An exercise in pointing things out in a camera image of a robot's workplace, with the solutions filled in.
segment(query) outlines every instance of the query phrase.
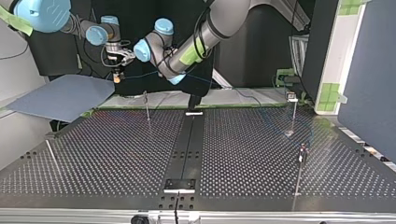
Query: cable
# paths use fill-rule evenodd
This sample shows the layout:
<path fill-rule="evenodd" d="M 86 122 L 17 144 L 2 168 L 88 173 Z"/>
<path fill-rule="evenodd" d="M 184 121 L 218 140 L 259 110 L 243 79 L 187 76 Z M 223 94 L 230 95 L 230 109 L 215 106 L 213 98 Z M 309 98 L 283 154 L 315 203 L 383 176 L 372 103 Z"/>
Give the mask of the cable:
<path fill-rule="evenodd" d="M 156 74 L 156 73 L 158 73 L 158 72 L 155 71 L 155 72 L 146 73 L 145 75 L 142 75 L 142 76 L 139 76 L 139 77 L 126 77 L 125 79 L 148 77 L 149 75 L 153 75 L 153 74 Z"/>
<path fill-rule="evenodd" d="M 202 18 L 204 17 L 204 15 L 206 13 L 208 13 L 210 11 L 210 7 L 207 7 L 202 13 L 201 15 L 198 17 L 197 22 L 195 23 L 194 26 L 194 33 L 193 33 L 193 42 L 194 42 L 194 47 L 195 47 L 195 51 L 197 53 L 197 55 L 200 57 L 201 60 L 205 60 L 207 58 L 210 57 L 212 50 L 209 51 L 209 53 L 207 54 L 206 52 L 206 46 L 205 46 L 205 40 L 202 34 L 202 24 L 204 23 L 202 21 Z M 198 49 L 198 44 L 197 44 L 197 33 L 198 36 L 200 38 L 200 42 L 201 42 L 201 47 L 204 49 L 204 52 L 201 54 L 201 51 Z"/>
<path fill-rule="evenodd" d="M 1 60 L 7 60 L 7 59 L 13 59 L 13 58 L 17 58 L 17 57 L 19 57 L 19 56 L 23 55 L 24 53 L 26 53 L 26 51 L 27 51 L 28 49 L 29 49 L 29 44 L 28 44 L 28 43 L 26 43 L 26 48 L 23 50 L 23 52 L 21 52 L 21 53 L 19 53 L 19 54 L 16 54 L 16 55 L 13 55 L 13 56 L 9 56 L 9 57 L 0 58 L 0 61 L 1 61 Z"/>
<path fill-rule="evenodd" d="M 210 82 L 209 80 L 206 80 L 206 79 L 201 78 L 201 77 L 195 77 L 195 76 L 191 76 L 191 75 L 190 75 L 190 77 L 194 77 L 194 78 L 196 78 L 196 79 L 199 79 L 199 80 L 202 80 L 202 81 L 205 81 L 205 82 Z M 264 120 L 266 120 L 266 121 L 272 126 L 272 128 L 275 130 L 275 132 L 277 132 L 277 133 L 280 134 L 280 135 L 285 136 L 285 137 L 286 137 L 291 143 L 293 143 L 296 147 L 300 147 L 300 146 L 301 146 L 301 143 L 298 143 L 298 142 L 296 142 L 296 141 L 290 139 L 284 132 L 282 132 L 279 128 L 277 128 L 277 127 L 275 126 L 275 124 L 272 122 L 272 120 L 271 120 L 270 118 L 267 117 L 267 112 L 263 109 L 262 103 L 261 103 L 256 97 L 254 97 L 254 96 L 246 96 L 244 93 L 242 93 L 242 92 L 241 92 L 240 90 L 238 90 L 237 88 L 232 88 L 232 90 L 238 91 L 238 93 L 239 93 L 240 95 L 242 95 L 243 97 L 245 97 L 245 98 L 252 99 L 252 100 L 256 101 L 256 102 L 259 104 L 259 109 L 260 109 L 260 111 L 262 112 L 262 117 L 264 118 Z M 302 121 L 300 121 L 300 120 L 298 120 L 298 119 L 295 119 L 295 121 L 297 121 L 297 122 L 303 124 L 303 125 L 305 126 L 305 128 L 306 128 L 307 130 L 309 130 L 310 136 L 309 136 L 309 138 L 307 139 L 307 145 L 308 145 L 308 147 L 311 147 L 311 141 L 312 141 L 312 138 L 313 138 L 313 131 L 312 131 L 312 128 L 310 128 L 308 125 L 304 124 Z"/>
<path fill-rule="evenodd" d="M 76 36 L 73 35 L 73 37 L 74 37 L 74 41 L 75 41 L 75 45 L 76 45 L 77 54 L 79 56 L 79 59 L 81 60 L 82 63 L 85 63 L 91 70 L 89 76 L 91 77 L 93 73 L 95 73 L 97 76 L 99 76 L 99 74 L 92 68 L 92 66 L 89 63 L 87 63 L 84 59 L 81 58 L 81 54 L 79 52 L 79 47 L 78 47 L 78 42 L 77 42 Z"/>
<path fill-rule="evenodd" d="M 177 215 L 177 207 L 178 207 L 178 196 L 177 195 L 177 200 L 176 200 L 176 206 L 175 206 L 175 223 L 178 224 L 178 215 Z"/>
<path fill-rule="evenodd" d="M 283 87 L 285 88 L 285 93 L 282 93 L 282 92 L 280 92 L 279 90 L 277 90 L 276 89 L 276 76 L 273 76 L 272 78 L 272 83 L 273 83 L 273 87 L 274 87 L 274 90 L 277 92 L 277 93 L 279 93 L 279 94 L 281 94 L 281 95 L 283 95 L 283 96 L 285 96 L 286 97 L 286 85 L 283 85 Z"/>

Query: black strip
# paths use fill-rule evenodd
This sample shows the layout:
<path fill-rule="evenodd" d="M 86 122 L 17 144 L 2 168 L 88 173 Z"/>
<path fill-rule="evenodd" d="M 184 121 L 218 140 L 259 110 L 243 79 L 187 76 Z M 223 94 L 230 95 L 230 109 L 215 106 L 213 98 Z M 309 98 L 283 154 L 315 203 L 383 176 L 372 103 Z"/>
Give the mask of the black strip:
<path fill-rule="evenodd" d="M 186 148 L 186 165 L 182 179 L 196 179 L 199 186 L 201 178 L 202 156 L 204 149 L 205 111 L 201 116 L 194 116 L 189 145 Z"/>
<path fill-rule="evenodd" d="M 215 24 L 213 24 L 212 18 L 210 17 L 210 13 L 207 17 L 207 23 L 209 24 L 210 29 L 215 33 L 215 35 L 217 35 L 218 37 L 220 37 L 221 39 L 228 39 L 230 38 L 230 36 L 224 35 L 222 34 L 216 27 Z"/>

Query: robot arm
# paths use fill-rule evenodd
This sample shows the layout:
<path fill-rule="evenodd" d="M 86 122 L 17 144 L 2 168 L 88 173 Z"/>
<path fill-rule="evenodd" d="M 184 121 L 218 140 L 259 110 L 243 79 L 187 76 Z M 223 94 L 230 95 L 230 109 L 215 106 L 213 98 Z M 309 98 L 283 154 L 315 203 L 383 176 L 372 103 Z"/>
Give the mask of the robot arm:
<path fill-rule="evenodd" d="M 159 19 L 154 31 L 134 46 L 134 53 L 140 61 L 154 64 L 161 75 L 176 85 L 186 76 L 189 67 L 200 63 L 222 39 L 236 34 L 248 16 L 250 1 L 215 0 L 206 21 L 196 24 L 198 34 L 194 31 L 174 54 L 168 51 L 174 26 L 167 19 Z"/>
<path fill-rule="evenodd" d="M 117 17 L 104 16 L 100 24 L 80 19 L 70 13 L 70 0 L 0 0 L 0 7 L 29 21 L 36 31 L 62 31 L 87 38 L 95 46 L 104 46 L 108 58 L 104 65 L 113 69 L 117 83 L 123 77 L 124 67 L 134 60 L 134 53 L 125 49 L 120 40 Z"/>

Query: metal plate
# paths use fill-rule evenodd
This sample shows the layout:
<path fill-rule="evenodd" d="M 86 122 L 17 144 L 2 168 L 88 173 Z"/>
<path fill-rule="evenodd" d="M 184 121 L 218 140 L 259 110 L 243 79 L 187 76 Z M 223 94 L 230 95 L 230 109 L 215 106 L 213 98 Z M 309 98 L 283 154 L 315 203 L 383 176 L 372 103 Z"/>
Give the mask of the metal plate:
<path fill-rule="evenodd" d="M 0 172 L 0 207 L 396 213 L 396 174 L 299 108 L 102 111 Z M 309 148 L 299 196 L 297 155 Z M 194 194 L 163 194 L 166 179 Z"/>
<path fill-rule="evenodd" d="M 42 145 L 2 171 L 0 206 L 157 209 L 182 123 L 183 111 L 152 111 L 151 121 L 96 112 L 50 141 L 53 155 Z"/>
<path fill-rule="evenodd" d="M 310 110 L 294 123 L 290 108 L 206 110 L 202 135 L 195 210 L 396 212 L 396 174 Z"/>

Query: metal rod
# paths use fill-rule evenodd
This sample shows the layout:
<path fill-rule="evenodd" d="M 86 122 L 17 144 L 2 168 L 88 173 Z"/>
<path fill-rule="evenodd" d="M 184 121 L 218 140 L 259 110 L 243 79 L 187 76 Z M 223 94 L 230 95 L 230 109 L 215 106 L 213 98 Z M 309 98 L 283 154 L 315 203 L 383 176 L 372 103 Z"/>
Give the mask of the metal rod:
<path fill-rule="evenodd" d="M 148 120 L 149 120 L 149 97 L 148 97 L 148 92 L 144 92 L 145 95 L 145 104 L 146 104 L 146 112 L 148 114 Z"/>
<path fill-rule="evenodd" d="M 298 103 L 298 102 L 295 102 L 295 103 L 294 103 L 294 110 L 293 110 L 293 120 L 295 120 L 295 119 L 296 119 L 297 103 Z"/>

